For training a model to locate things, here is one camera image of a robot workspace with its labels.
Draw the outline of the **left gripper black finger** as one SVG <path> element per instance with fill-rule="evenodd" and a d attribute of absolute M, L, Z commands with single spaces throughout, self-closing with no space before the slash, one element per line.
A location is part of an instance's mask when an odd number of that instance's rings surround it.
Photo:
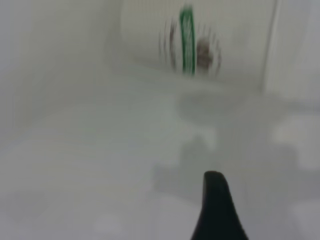
<path fill-rule="evenodd" d="M 192 240 L 247 240 L 225 176 L 207 171 L 203 176 L 202 205 Z"/>

